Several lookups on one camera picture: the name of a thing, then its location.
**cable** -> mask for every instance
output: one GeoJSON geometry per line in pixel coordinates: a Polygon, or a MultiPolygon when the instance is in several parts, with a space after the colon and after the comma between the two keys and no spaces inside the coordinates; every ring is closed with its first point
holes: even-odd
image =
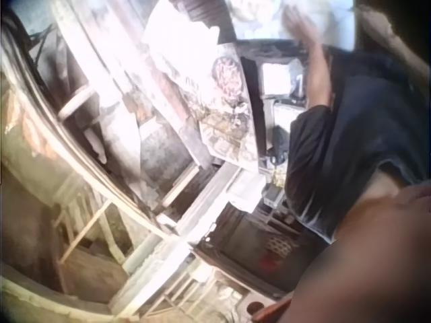
{"type": "Polygon", "coordinates": [[[53,26],[54,26],[54,24],[49,25],[48,28],[43,32],[43,36],[41,36],[42,37],[42,42],[40,43],[40,47],[39,47],[38,53],[36,55],[36,58],[34,59],[34,64],[36,65],[36,68],[38,67],[38,62],[39,62],[40,54],[42,54],[42,48],[45,45],[46,39],[48,38],[49,33],[53,29],[53,26]]]}

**dark shirt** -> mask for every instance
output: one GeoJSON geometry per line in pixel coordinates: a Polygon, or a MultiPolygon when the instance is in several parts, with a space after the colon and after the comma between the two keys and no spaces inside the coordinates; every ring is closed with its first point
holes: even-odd
{"type": "Polygon", "coordinates": [[[336,110],[315,106],[292,123],[286,197],[328,242],[381,170],[402,184],[430,177],[429,109],[405,84],[347,77],[336,110]]]}

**wooden beam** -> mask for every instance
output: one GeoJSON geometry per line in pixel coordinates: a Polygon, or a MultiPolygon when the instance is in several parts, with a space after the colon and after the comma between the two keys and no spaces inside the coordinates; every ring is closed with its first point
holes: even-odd
{"type": "Polygon", "coordinates": [[[86,226],[82,229],[82,231],[76,236],[76,238],[74,239],[74,241],[72,241],[72,243],[70,244],[70,246],[68,247],[68,249],[65,251],[63,257],[61,257],[59,263],[63,264],[64,261],[67,259],[67,257],[71,254],[71,252],[73,251],[73,249],[75,249],[75,247],[79,244],[79,242],[82,240],[82,238],[86,235],[86,233],[88,232],[88,230],[91,229],[91,227],[93,226],[93,224],[95,224],[95,222],[97,222],[97,220],[99,219],[100,216],[102,216],[102,214],[104,214],[104,211],[108,208],[108,206],[111,204],[110,200],[107,200],[103,206],[96,212],[96,214],[92,217],[92,219],[90,220],[90,222],[88,222],[86,224],[86,226]]]}
{"type": "Polygon", "coordinates": [[[174,183],[174,187],[166,194],[162,200],[162,205],[168,207],[177,198],[177,196],[185,189],[187,184],[199,173],[199,166],[191,163],[185,171],[178,177],[174,183]]]}

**wooden plank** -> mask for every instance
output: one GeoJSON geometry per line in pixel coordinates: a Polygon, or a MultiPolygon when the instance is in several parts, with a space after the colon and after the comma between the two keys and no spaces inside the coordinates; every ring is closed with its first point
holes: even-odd
{"type": "Polygon", "coordinates": [[[180,239],[162,241],[113,297],[109,306],[114,314],[133,315],[177,271],[190,254],[189,244],[197,244],[202,239],[227,205],[226,190],[239,169],[226,162],[215,173],[178,222],[176,230],[180,239]]]}
{"type": "Polygon", "coordinates": [[[82,220],[81,210],[77,204],[77,200],[73,200],[69,207],[69,214],[73,221],[75,222],[76,231],[82,231],[84,229],[84,221],[82,220]]]}
{"type": "Polygon", "coordinates": [[[72,223],[70,222],[70,217],[66,216],[64,223],[65,223],[65,227],[66,227],[67,239],[69,240],[69,243],[71,244],[73,242],[74,236],[73,236],[72,223]]]}
{"type": "Polygon", "coordinates": [[[71,245],[68,247],[68,249],[65,251],[63,257],[61,257],[59,263],[63,264],[64,261],[67,259],[67,257],[71,254],[73,249],[79,244],[79,242],[82,240],[82,238],[86,235],[88,230],[91,229],[93,224],[99,220],[99,217],[104,214],[104,211],[108,208],[108,206],[111,204],[110,200],[107,200],[103,206],[96,212],[96,214],[92,217],[91,221],[86,224],[86,226],[82,229],[82,231],[77,235],[77,237],[74,239],[74,241],[71,243],[71,245]]]}
{"type": "Polygon", "coordinates": [[[197,173],[199,173],[199,166],[195,163],[191,163],[175,181],[174,187],[172,187],[168,194],[163,198],[162,205],[164,207],[168,207],[197,173]]]}
{"type": "Polygon", "coordinates": [[[63,122],[71,116],[79,107],[81,107],[88,99],[90,99],[96,91],[90,84],[81,86],[73,94],[72,99],[65,104],[59,112],[59,120],[63,122]]]}
{"type": "MultiPolygon", "coordinates": [[[[103,205],[102,197],[100,196],[99,192],[94,191],[92,194],[89,190],[88,200],[92,210],[96,210],[98,207],[101,207],[103,205]]],[[[126,257],[115,242],[114,235],[112,234],[112,231],[110,229],[105,212],[103,212],[103,214],[100,216],[99,225],[102,229],[102,233],[105,237],[106,243],[108,244],[109,252],[119,264],[124,263],[126,257]]]]}

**wooden post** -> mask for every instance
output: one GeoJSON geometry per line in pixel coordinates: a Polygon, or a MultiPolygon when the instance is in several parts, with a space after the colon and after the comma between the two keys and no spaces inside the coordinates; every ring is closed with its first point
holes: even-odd
{"type": "Polygon", "coordinates": [[[99,219],[99,217],[104,214],[105,210],[108,208],[108,206],[111,204],[110,200],[107,200],[103,206],[96,212],[96,214],[92,217],[92,219],[90,220],[90,222],[88,222],[86,224],[86,226],[82,229],[82,231],[76,236],[76,238],[74,239],[74,241],[72,241],[72,243],[70,244],[70,246],[68,247],[68,249],[65,251],[63,257],[61,257],[59,263],[63,264],[64,261],[67,259],[67,257],[72,253],[73,249],[75,249],[75,247],[79,244],[79,242],[82,240],[82,238],[86,235],[86,233],[88,232],[88,230],[91,229],[91,227],[93,226],[93,224],[95,224],[95,222],[97,222],[97,220],[99,219]]]}

